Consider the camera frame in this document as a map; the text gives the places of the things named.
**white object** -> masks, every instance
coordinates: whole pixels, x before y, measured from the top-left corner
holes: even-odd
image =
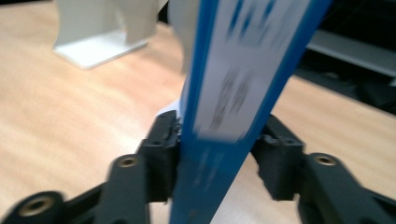
[[[396,77],[396,53],[319,30],[308,48],[390,77]]]
[[[57,0],[55,53],[90,69],[147,44],[155,33],[157,0]]]

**wooden table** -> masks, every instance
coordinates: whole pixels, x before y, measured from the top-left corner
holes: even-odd
[[[146,48],[82,71],[51,52],[53,3],[0,7],[0,216],[18,200],[57,189],[66,199],[106,179],[134,153],[157,111],[183,85],[181,50],[158,26]],[[396,199],[396,118],[292,77],[273,113],[306,143],[332,154],[364,187]],[[270,200],[251,157],[212,223],[299,223],[295,203]],[[166,223],[169,205],[152,206]]]

